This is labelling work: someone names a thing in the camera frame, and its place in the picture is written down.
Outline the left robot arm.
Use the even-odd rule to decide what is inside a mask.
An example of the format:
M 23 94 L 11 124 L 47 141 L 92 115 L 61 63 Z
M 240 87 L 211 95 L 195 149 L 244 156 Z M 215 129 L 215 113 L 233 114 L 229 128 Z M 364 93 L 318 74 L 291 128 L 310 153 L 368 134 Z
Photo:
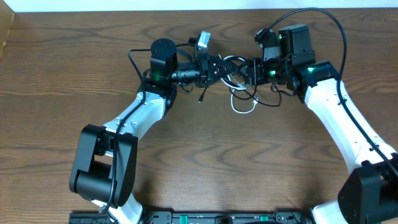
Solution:
M 170 39 L 155 40 L 147 49 L 150 68 L 137 72 L 141 84 L 132 104 L 113 120 L 82 129 L 69 188 L 99 212 L 77 216 L 78 223 L 139 223 L 143 207 L 132 194 L 139 141 L 171 109 L 178 86 L 207 88 L 238 71 L 236 64 L 210 55 L 199 40 L 188 45 L 194 56 Z M 178 54 L 187 61 L 179 62 Z

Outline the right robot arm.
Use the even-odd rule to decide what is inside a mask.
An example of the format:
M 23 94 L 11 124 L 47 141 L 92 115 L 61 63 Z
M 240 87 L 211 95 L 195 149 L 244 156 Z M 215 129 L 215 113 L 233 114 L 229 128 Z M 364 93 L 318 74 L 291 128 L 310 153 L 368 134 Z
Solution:
M 397 218 L 397 151 L 373 130 L 349 97 L 341 73 L 317 62 L 306 25 L 259 31 L 263 55 L 243 63 L 249 85 L 283 84 L 312 110 L 336 143 L 349 177 L 334 201 L 303 223 L 382 223 Z

